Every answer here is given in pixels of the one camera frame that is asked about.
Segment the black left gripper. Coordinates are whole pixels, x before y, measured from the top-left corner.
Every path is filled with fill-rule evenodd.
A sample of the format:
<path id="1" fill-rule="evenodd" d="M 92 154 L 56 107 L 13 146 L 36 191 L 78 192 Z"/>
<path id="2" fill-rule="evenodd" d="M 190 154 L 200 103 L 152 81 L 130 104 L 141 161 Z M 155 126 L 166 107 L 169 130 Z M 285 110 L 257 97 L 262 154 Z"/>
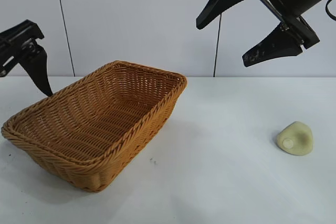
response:
<path id="1" fill-rule="evenodd" d="M 38 39 L 44 39 L 44 34 L 30 20 L 1 32 L 1 77 L 8 75 L 19 64 L 43 94 L 52 96 L 47 75 L 47 54 L 37 43 Z"/>

